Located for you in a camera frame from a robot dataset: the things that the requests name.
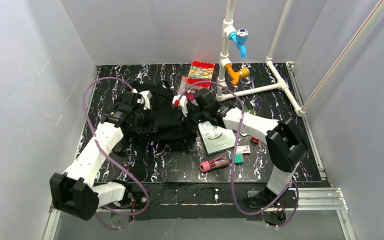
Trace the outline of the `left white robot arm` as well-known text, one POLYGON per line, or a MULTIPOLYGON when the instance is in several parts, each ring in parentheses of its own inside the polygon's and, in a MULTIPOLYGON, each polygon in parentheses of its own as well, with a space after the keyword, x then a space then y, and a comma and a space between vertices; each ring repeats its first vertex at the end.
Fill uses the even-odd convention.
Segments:
POLYGON ((82 220, 89 220, 98 208, 127 199, 124 183, 111 181, 94 185, 96 175, 114 148, 121 147, 125 134, 156 132, 152 118, 152 93, 149 90, 125 91, 97 125, 95 134, 76 160, 50 178, 53 206, 82 220))

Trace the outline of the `black student backpack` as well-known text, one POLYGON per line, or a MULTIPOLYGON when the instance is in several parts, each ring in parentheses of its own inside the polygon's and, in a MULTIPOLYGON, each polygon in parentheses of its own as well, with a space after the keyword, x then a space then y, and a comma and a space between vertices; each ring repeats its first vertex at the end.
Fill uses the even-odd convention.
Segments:
POLYGON ((157 84, 131 82, 130 86, 138 92, 150 91, 152 97, 150 99, 152 116, 157 127, 157 132, 151 134, 130 134, 129 133, 129 107, 142 107, 136 100, 139 96, 135 93, 123 92, 113 104, 107 108, 101 117, 100 122, 108 122, 114 124, 117 128, 121 128, 123 137, 133 139, 135 141, 177 141, 183 140, 196 131, 182 130, 182 112, 172 107, 174 98, 173 91, 170 90, 169 84, 162 81, 157 84))

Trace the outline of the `white Great Gatsby book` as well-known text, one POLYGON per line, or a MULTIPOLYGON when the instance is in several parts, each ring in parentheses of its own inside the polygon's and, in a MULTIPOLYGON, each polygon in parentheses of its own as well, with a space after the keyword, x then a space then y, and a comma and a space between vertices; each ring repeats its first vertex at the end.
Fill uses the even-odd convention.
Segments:
POLYGON ((230 129, 212 125, 209 121, 198 124, 198 132, 207 155, 213 155, 234 147, 236 136, 230 129))

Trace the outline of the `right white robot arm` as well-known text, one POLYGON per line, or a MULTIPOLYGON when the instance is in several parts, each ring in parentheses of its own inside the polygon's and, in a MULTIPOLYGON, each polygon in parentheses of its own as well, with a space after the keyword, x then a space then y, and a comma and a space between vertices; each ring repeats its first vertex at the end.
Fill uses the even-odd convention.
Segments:
POLYGON ((291 118, 276 120, 245 112, 245 107, 221 105, 208 89, 195 95, 196 104, 184 95, 176 95, 173 107, 179 108, 184 120, 194 123, 210 122, 213 126, 235 130, 263 141, 273 164, 272 173, 264 190, 243 200, 255 208, 268 208, 276 203, 291 186, 300 162, 308 153, 308 145, 291 118))

